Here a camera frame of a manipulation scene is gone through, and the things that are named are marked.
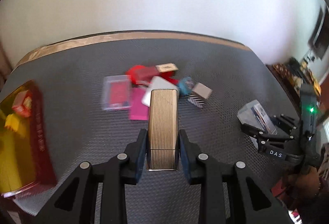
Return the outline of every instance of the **gold ribbed container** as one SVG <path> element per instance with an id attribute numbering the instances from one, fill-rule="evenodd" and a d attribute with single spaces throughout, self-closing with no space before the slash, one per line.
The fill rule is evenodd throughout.
<path id="1" fill-rule="evenodd" d="M 152 90 L 147 143 L 148 170 L 178 169 L 177 90 Z"/>

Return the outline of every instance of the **clear plastic case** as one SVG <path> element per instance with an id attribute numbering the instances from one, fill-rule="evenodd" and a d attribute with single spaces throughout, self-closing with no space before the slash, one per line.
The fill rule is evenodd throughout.
<path id="1" fill-rule="evenodd" d="M 128 75 L 105 77 L 103 84 L 102 109 L 126 110 L 130 108 L 131 82 Z"/>
<path id="2" fill-rule="evenodd" d="M 237 117 L 242 124 L 252 125 L 272 135 L 277 134 L 277 128 L 257 100 L 253 100 L 243 106 L 243 108 L 238 111 Z"/>

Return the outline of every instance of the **gray textured mat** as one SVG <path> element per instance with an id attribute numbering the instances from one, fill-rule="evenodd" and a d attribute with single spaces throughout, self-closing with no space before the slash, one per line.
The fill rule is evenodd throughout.
<path id="1" fill-rule="evenodd" d="M 190 141 L 217 160 L 244 161 L 271 187 L 281 166 L 257 153 L 240 131 L 237 111 L 254 99 L 270 114 L 297 114 L 279 83 L 251 51 L 178 39 L 105 42 L 65 50 L 18 67 L 0 100 L 29 79 L 44 97 L 44 119 L 50 156 L 59 183 L 82 161 L 107 161 L 133 142 L 146 121 L 130 121 L 128 111 L 101 110 L 103 77 L 124 74 L 135 64 L 175 63 L 176 78 L 191 75 L 213 90 L 203 109 L 179 100 L 179 128 Z M 36 214 L 51 194 L 17 200 Z M 137 186 L 126 186 L 128 223 L 197 223 L 200 188 L 188 186 L 182 171 L 144 170 Z M 99 211 L 96 212 L 98 223 Z"/>

